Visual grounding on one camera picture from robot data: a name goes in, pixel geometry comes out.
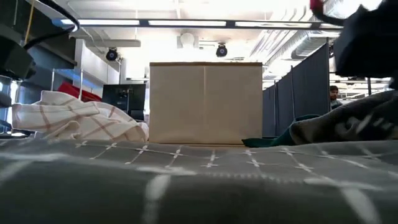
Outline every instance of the black cable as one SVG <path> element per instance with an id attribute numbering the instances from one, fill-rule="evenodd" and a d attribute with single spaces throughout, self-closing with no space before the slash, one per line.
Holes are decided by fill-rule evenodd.
<path id="1" fill-rule="evenodd" d="M 40 1 L 42 4 L 45 4 L 46 6 L 48 6 L 50 8 L 52 8 L 53 10 L 57 11 L 61 15 L 65 16 L 67 19 L 70 19 L 75 24 L 75 26 L 65 29 L 61 32 L 57 32 L 54 34 L 48 34 L 48 35 L 44 35 L 42 37 L 35 38 L 35 39 L 29 41 L 28 43 L 26 43 L 24 46 L 24 49 L 29 50 L 31 47 L 33 47 L 36 44 L 39 44 L 47 39 L 59 37 L 61 35 L 65 35 L 65 34 L 70 34 L 72 31 L 74 31 L 74 30 L 78 31 L 80 29 L 80 23 L 79 23 L 78 19 L 73 17 L 68 11 L 66 11 L 64 8 L 59 6 L 57 3 L 53 2 L 52 0 L 38 0 L 38 1 Z"/>
<path id="2" fill-rule="evenodd" d="M 323 13 L 323 5 L 324 3 L 322 0 L 310 0 L 310 9 L 313 15 L 319 19 L 320 21 L 336 25 L 336 26 L 344 26 L 345 19 L 339 19 L 331 16 L 327 16 Z"/>
<path id="3" fill-rule="evenodd" d="M 334 18 L 331 16 L 325 15 L 322 11 L 313 10 L 313 15 L 319 19 L 320 21 L 335 25 L 335 26 L 344 26 L 345 19 Z"/>

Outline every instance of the white ceiling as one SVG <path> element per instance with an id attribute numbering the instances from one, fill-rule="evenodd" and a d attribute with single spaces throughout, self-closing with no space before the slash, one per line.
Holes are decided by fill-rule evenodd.
<path id="1" fill-rule="evenodd" d="M 308 0 L 54 0 L 77 18 L 158 18 L 158 19 L 275 19 L 275 15 L 284 15 L 286 10 L 308 5 Z M 37 4 L 36 8 L 50 18 L 59 14 Z M 201 41 L 224 42 L 228 48 L 227 58 L 246 57 L 254 47 L 260 30 L 232 29 L 151 29 L 151 28 L 86 28 L 75 35 L 95 40 L 103 39 L 139 39 L 142 50 L 156 59 L 170 59 L 170 48 L 175 47 L 177 36 L 189 32 L 197 35 Z M 214 47 L 209 51 L 207 60 L 219 60 Z M 133 54 L 135 49 L 122 49 L 123 57 Z"/>

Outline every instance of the white wall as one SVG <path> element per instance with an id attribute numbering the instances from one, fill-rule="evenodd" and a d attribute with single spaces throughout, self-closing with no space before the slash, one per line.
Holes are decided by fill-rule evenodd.
<path id="1" fill-rule="evenodd" d="M 87 48 L 85 41 L 82 39 L 76 40 L 75 61 L 78 63 L 76 68 L 85 71 L 85 76 L 88 76 L 86 77 L 87 79 L 95 80 L 96 83 L 102 84 L 119 83 L 119 72 Z M 77 87 L 80 86 L 79 81 L 74 81 L 73 84 Z M 102 96 L 102 88 L 83 86 L 83 89 Z"/>

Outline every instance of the gray blanket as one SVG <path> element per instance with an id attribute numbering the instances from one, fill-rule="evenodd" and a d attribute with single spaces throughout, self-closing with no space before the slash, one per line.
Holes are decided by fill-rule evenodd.
<path id="1" fill-rule="evenodd" d="M 0 223 L 398 223 L 398 141 L 0 142 Z"/>
<path id="2" fill-rule="evenodd" d="M 356 133 L 359 123 L 372 110 L 396 97 L 398 91 L 385 91 L 356 100 L 318 118 L 294 123 L 290 127 L 290 135 L 296 144 L 365 141 L 367 139 L 361 139 Z M 388 139 L 398 139 L 398 128 Z"/>

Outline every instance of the red chair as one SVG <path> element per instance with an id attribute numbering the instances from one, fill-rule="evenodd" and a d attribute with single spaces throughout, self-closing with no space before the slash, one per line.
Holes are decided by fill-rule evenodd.
<path id="1" fill-rule="evenodd" d="M 62 83 L 62 85 L 60 85 L 60 87 L 58 88 L 58 91 L 60 91 L 62 93 L 67 93 L 71 96 L 79 98 L 80 89 L 70 83 L 67 83 L 67 82 Z M 101 99 L 101 97 L 99 97 L 95 94 L 92 94 L 90 92 L 83 90 L 81 92 L 81 100 L 83 102 L 89 102 L 89 101 L 101 102 L 102 99 Z"/>

